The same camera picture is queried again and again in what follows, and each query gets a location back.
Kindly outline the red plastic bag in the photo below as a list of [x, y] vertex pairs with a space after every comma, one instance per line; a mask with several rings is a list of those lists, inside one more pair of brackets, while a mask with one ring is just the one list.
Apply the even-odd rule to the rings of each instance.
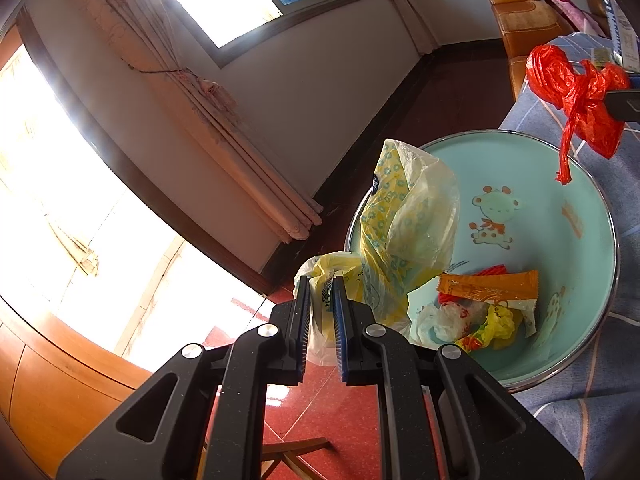
[[570, 144], [578, 136], [597, 154], [610, 159], [620, 146], [625, 123], [613, 118], [605, 107], [610, 91], [627, 90], [627, 73], [613, 63], [600, 70], [588, 60], [580, 62], [578, 73], [565, 52], [554, 44], [543, 44], [530, 51], [525, 64], [530, 90], [539, 99], [562, 110], [566, 123], [562, 131], [559, 170], [555, 180], [570, 183]]

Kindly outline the yellow patterned plastic bag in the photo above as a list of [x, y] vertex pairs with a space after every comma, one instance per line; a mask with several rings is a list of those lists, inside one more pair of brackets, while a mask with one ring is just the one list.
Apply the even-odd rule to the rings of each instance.
[[356, 248], [312, 257], [294, 278], [296, 288], [309, 278], [307, 359], [319, 366], [337, 364], [334, 278], [344, 278], [347, 298], [369, 306], [376, 322], [407, 336], [408, 295], [444, 272], [454, 252], [460, 193], [456, 176], [440, 159], [387, 139], [374, 176], [378, 187], [356, 214]]

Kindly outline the yellow snack wrapper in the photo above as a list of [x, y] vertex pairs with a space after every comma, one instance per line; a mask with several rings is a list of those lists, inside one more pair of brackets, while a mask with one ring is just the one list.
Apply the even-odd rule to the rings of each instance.
[[485, 321], [474, 332], [456, 341], [465, 352], [491, 348], [502, 350], [514, 344], [523, 315], [503, 304], [493, 304], [488, 308]]

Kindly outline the orange snack wrapper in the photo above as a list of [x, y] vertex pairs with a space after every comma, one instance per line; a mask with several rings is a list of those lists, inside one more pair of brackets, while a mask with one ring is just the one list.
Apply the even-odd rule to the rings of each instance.
[[443, 273], [436, 287], [442, 295], [490, 304], [500, 301], [536, 300], [538, 289], [537, 271], [497, 275]]

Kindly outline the white tall milk carton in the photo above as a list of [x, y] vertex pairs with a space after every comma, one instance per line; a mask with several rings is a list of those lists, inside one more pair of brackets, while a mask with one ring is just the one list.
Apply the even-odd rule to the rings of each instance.
[[612, 40], [612, 59], [629, 73], [640, 72], [639, 37], [616, 0], [602, 0]]

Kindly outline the pink floral pillow on chaise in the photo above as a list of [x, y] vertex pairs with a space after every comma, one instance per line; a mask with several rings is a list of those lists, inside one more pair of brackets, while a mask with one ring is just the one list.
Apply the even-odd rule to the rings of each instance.
[[591, 14], [582, 10], [572, 0], [544, 0], [544, 2], [562, 15], [564, 20], [570, 23], [576, 32], [605, 38], [610, 36], [606, 16]]

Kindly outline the white crumpled wrapper in basin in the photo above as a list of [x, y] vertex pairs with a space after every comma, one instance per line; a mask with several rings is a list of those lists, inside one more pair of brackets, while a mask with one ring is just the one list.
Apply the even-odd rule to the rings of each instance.
[[427, 349], [456, 342], [486, 320], [488, 304], [471, 300], [428, 304], [411, 322], [409, 341]]

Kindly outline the brown leather chaise sofa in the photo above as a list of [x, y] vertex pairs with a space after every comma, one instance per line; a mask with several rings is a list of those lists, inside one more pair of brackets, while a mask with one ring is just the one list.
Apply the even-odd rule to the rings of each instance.
[[520, 95], [525, 64], [540, 44], [567, 36], [574, 27], [544, 0], [488, 0], [509, 62], [514, 99]]

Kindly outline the beige right curtain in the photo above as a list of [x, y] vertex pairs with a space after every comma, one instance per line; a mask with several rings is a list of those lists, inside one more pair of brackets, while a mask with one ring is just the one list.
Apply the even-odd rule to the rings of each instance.
[[432, 53], [438, 47], [437, 41], [414, 1], [390, 0], [390, 2], [393, 3], [404, 23], [418, 55]]

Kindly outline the beige curtain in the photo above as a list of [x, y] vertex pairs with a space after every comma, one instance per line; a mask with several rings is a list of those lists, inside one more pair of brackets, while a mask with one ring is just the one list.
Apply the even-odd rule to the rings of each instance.
[[306, 240], [320, 206], [250, 142], [229, 92], [181, 63], [163, 0], [81, 0], [110, 49], [140, 74], [176, 127], [198, 144], [282, 242]]
[[418, 55], [432, 53], [438, 47], [437, 41], [414, 1], [390, 0], [390, 2], [393, 3], [404, 23]]

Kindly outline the wooden cabinet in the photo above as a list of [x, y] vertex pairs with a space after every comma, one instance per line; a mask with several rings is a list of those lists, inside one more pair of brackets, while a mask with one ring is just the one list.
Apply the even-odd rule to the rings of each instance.
[[48, 477], [149, 377], [55, 315], [30, 318], [2, 301], [1, 416]]

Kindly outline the beige left curtain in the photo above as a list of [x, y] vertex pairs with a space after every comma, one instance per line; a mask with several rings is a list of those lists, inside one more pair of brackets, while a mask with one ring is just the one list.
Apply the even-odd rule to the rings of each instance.
[[181, 63], [163, 0], [81, 0], [110, 49], [140, 74], [176, 127], [198, 144], [282, 242], [306, 240], [320, 206], [250, 142], [229, 92]]

